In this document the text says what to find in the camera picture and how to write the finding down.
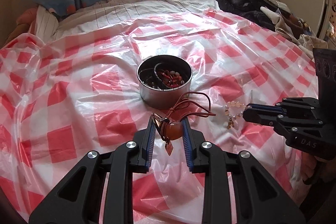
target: red and white checkered plastic sheet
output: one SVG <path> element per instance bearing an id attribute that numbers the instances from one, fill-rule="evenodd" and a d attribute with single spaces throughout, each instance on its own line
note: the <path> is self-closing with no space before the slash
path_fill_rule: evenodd
<path id="1" fill-rule="evenodd" d="M 207 10 L 128 20 L 47 44 L 23 34 L 0 54 L 0 186 L 25 219 L 85 153 L 112 151 L 147 126 L 154 109 L 141 100 L 136 70 L 157 54 L 187 60 L 191 89 L 211 97 L 217 116 L 191 117 L 192 128 L 225 151 L 249 150 L 295 201 L 308 191 L 301 152 L 272 128 L 242 119 L 237 128 L 223 126 L 228 101 L 274 104 L 317 94 L 309 58 L 246 19 Z M 182 140 L 173 145 L 169 157 L 157 135 L 150 172 L 134 174 L 137 223 L 201 221 L 204 176 L 189 172 Z"/>

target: bead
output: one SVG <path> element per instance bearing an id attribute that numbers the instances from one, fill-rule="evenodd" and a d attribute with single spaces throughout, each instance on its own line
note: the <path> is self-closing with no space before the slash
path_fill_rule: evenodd
<path id="1" fill-rule="evenodd" d="M 182 122 L 171 122 L 166 127 L 166 136 L 169 140 L 174 141 L 181 138 L 183 135 Z"/>

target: white bedsheet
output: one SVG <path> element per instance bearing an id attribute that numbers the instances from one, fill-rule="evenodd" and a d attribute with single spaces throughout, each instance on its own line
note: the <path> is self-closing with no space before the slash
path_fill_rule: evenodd
<path id="1" fill-rule="evenodd" d="M 60 22 L 50 37 L 46 36 L 43 30 L 54 29 L 54 21 L 41 12 L 37 15 L 37 29 L 40 33 L 37 36 L 45 42 L 55 41 L 69 35 L 92 32 L 125 20 L 187 11 L 202 13 L 208 8 L 219 10 L 215 0 L 111 0 L 105 4 L 78 10 Z"/>

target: pile of clothes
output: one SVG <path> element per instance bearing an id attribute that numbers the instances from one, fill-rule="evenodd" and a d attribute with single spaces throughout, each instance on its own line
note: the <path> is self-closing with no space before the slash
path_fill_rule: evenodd
<path id="1" fill-rule="evenodd" d="M 217 0 L 224 12 L 244 17 L 281 34 L 297 44 L 311 59 L 313 47 L 328 48 L 327 42 L 318 39 L 308 24 L 295 17 L 286 4 L 278 0 Z"/>

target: beaded bracelet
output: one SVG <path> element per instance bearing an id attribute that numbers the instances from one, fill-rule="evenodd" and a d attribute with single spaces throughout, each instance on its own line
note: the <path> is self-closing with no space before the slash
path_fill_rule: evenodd
<path id="1" fill-rule="evenodd" d="M 235 127 L 235 120 L 237 120 L 238 118 L 243 116 L 243 111 L 239 112 L 238 114 L 236 114 L 234 116 L 231 115 L 230 110 L 229 110 L 230 107 L 245 108 L 246 105 L 242 104 L 240 102 L 235 102 L 235 101 L 227 103 L 227 105 L 225 106 L 225 110 L 224 110 L 225 115 L 228 116 L 228 118 L 229 118 L 229 123 L 227 124 L 227 129 L 230 129 L 231 127 L 234 128 Z"/>

